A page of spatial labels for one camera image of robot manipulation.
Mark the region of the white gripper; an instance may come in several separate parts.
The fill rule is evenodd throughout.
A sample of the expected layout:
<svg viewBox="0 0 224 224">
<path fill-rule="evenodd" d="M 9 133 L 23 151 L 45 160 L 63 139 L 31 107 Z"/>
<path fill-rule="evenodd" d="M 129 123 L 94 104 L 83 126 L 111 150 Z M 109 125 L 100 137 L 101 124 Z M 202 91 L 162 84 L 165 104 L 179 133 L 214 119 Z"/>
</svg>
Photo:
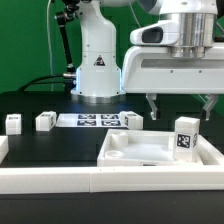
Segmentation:
<svg viewBox="0 0 224 224">
<path fill-rule="evenodd" d="M 216 94 L 224 94 L 224 45 L 215 44 L 204 58 L 191 59 L 172 58 L 168 47 L 131 47 L 124 58 L 122 87 L 128 93 L 147 93 L 153 120 L 156 94 L 208 94 L 201 114 L 208 121 Z"/>
</svg>

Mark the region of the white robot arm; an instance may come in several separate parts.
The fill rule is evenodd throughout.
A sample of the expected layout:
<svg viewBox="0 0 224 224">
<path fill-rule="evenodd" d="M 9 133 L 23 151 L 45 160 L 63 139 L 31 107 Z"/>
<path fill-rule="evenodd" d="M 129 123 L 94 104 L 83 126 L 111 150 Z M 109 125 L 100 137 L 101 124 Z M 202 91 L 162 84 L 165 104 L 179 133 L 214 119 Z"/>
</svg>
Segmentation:
<svg viewBox="0 0 224 224">
<path fill-rule="evenodd" d="M 214 38 L 217 0 L 62 0 L 67 21 L 78 18 L 82 63 L 68 65 L 75 81 L 72 94 L 87 102 L 109 102 L 124 93 L 142 93 L 154 104 L 159 94 L 205 94 L 208 116 L 224 94 L 224 43 Z M 133 2 L 159 17 L 131 32 L 133 46 L 123 66 L 116 65 L 116 28 L 100 11 Z"/>
</svg>

